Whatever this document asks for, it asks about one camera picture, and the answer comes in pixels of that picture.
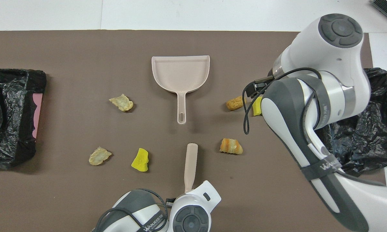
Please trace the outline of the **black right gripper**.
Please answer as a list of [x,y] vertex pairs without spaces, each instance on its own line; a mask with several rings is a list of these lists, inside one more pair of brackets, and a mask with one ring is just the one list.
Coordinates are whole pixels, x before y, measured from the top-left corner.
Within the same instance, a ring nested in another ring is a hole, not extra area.
[[260,92],[265,86],[274,81],[274,77],[264,77],[258,80],[251,82],[251,85],[248,86],[248,97],[254,98],[258,92]]

